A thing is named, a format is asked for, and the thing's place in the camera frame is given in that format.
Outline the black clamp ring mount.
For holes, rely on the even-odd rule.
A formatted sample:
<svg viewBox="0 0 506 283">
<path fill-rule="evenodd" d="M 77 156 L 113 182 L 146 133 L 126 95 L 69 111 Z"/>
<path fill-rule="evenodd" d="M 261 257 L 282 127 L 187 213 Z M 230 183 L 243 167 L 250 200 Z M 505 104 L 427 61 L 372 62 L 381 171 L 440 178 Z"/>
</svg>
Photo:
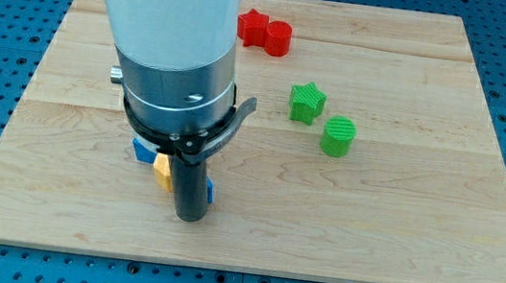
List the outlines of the black clamp ring mount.
<svg viewBox="0 0 506 283">
<path fill-rule="evenodd" d="M 123 107 L 133 130 L 150 144 L 150 151 L 165 153 L 180 158 L 188 165 L 208 160 L 221 151 L 239 131 L 243 121 L 256 111 L 258 103 L 251 97 L 238 107 L 232 107 L 228 114 L 208 129 L 199 130 L 192 135 L 182 133 L 161 133 L 144 125 L 130 107 L 128 98 L 123 98 Z"/>
</svg>

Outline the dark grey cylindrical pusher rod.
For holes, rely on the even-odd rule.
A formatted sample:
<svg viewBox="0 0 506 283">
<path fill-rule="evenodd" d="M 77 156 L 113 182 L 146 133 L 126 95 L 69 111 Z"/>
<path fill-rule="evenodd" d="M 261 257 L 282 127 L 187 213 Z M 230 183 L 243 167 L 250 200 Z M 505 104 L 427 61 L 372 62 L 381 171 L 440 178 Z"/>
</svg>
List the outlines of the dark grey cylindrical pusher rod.
<svg viewBox="0 0 506 283">
<path fill-rule="evenodd" d="M 186 222 L 201 220 L 208 210 L 206 163 L 189 164 L 171 156 L 169 165 L 177 216 Z"/>
</svg>

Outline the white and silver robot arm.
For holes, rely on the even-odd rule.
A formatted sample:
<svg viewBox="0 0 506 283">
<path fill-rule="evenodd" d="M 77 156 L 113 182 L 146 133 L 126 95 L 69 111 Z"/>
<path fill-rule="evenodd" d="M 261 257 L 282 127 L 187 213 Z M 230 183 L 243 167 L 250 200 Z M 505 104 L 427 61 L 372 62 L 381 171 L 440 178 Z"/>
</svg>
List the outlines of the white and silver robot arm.
<svg viewBox="0 0 506 283">
<path fill-rule="evenodd" d="M 186 222 L 208 210 L 207 168 L 256 110 L 236 101 L 241 0 L 105 0 L 129 123 L 169 157 L 175 210 Z"/>
</svg>

